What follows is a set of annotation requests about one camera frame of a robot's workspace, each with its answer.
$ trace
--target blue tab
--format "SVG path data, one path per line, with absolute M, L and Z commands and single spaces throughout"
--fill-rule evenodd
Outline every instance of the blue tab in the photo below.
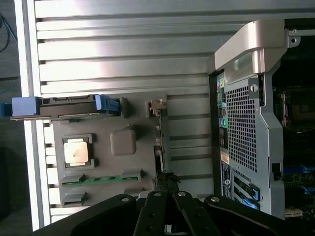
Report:
M 251 207 L 253 209 L 260 210 L 259 204 L 255 203 L 254 200 L 252 200 L 252 199 L 243 198 L 242 199 L 242 204 L 244 204 L 244 205 L 246 205 L 248 207 Z
M 105 112 L 109 114 L 109 112 L 120 112 L 120 103 L 109 96 L 95 95 L 96 109 L 100 112 Z
M 301 186 L 304 189 L 304 194 L 310 195 L 311 193 L 315 192 L 315 187 L 306 187 L 306 186 Z
M 39 115 L 38 97 L 12 97 L 13 116 Z
M 252 189 L 253 191 L 253 196 L 252 198 L 254 198 L 256 201 L 259 201 L 259 192 L 256 189 Z
M 315 170 L 315 167 L 314 166 L 302 166 L 303 168 L 303 173 L 306 173 L 306 174 L 309 174 L 311 171 L 314 171 Z

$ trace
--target aluminum frame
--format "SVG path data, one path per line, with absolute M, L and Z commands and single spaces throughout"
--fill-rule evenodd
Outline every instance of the aluminum frame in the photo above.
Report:
M 15 0 L 22 96 L 40 96 L 33 1 Z M 25 140 L 33 231 L 50 224 L 43 121 L 25 121 Z

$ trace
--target green circuit board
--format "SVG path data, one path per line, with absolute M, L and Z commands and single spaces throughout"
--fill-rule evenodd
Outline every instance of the green circuit board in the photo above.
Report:
M 98 184 L 98 183 L 114 183 L 114 182 L 125 182 L 125 181 L 137 181 L 138 177 L 122 178 L 121 176 L 104 176 L 95 178 L 85 178 L 79 182 L 63 183 L 63 186 L 75 186 L 84 184 Z

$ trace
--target blue plastic latch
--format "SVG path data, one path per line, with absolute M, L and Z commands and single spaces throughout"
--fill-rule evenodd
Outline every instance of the blue plastic latch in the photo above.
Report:
M 38 99 L 38 97 L 12 97 L 12 116 L 39 115 Z
M 256 189 L 252 189 L 254 192 L 253 197 L 256 201 L 259 201 L 259 192 Z
M 110 112 L 120 112 L 120 103 L 105 94 L 95 95 L 95 102 L 96 109 L 99 112 L 106 114 L 109 114 Z
M 302 166 L 303 173 L 309 174 L 311 171 L 315 170 L 315 166 Z
M 12 104 L 0 103 L 0 117 L 12 116 Z
M 257 203 L 255 203 L 252 199 L 244 198 L 242 199 L 242 204 L 251 207 L 256 210 L 260 210 L 260 207 Z
M 310 195 L 311 193 L 315 192 L 315 187 L 306 187 L 306 186 L 301 186 L 304 189 L 304 194 Z

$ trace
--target ventilation holes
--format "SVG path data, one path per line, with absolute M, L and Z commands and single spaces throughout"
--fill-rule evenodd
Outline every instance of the ventilation holes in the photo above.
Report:
M 255 105 L 248 86 L 226 93 L 230 158 L 257 172 Z
M 247 181 L 251 182 L 251 179 L 250 179 L 250 178 L 248 178 L 246 175 L 242 174 L 242 173 L 239 172 L 238 170 L 233 169 L 233 171 L 234 171 L 235 173 L 237 173 L 239 176 L 241 176 L 241 177 L 243 177 L 244 179 L 246 179 Z

